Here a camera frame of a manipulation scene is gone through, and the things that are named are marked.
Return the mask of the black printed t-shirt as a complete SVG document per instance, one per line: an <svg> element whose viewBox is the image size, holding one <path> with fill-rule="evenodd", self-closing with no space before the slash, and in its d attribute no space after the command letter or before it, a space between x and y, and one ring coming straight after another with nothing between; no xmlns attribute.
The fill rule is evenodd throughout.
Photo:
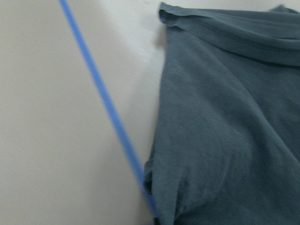
<svg viewBox="0 0 300 225"><path fill-rule="evenodd" d="M157 225L300 222L300 14L162 3Z"/></svg>

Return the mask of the blue tape line lengthwise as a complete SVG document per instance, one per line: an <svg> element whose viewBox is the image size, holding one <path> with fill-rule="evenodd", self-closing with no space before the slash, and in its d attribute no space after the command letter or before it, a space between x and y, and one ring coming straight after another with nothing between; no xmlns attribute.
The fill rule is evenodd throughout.
<svg viewBox="0 0 300 225"><path fill-rule="evenodd" d="M147 206L148 206L151 214L153 215L154 218L157 218L158 213L157 213L155 201L151 195L146 193L146 191L143 187L144 171L142 168L142 164L141 164L141 162L138 158L138 155L136 154L136 151L132 145L132 142L124 128L122 120L115 108L115 105L111 99L109 91L108 91L108 89L105 85L105 82L101 76L101 73L95 64L95 61L94 61L92 54L88 48L88 45L86 44L84 36L83 36L83 34L80 30L80 27L74 17L71 7L66 0L60 0L59 4L62 8L62 11L63 11L65 17L66 17L68 25L73 33L74 39L75 39L75 41L78 45L78 48L81 52L81 55L86 64L86 67L90 72L90 76L94 82L97 92L102 99L106 113L109 117L109 120L110 120L114 130L115 130L116 136L118 137L118 140L119 140L120 144L122 145L124 155L126 156L128 164L131 167L131 170L135 177L136 183L139 186L139 189L145 199L145 202L147 203Z"/></svg>

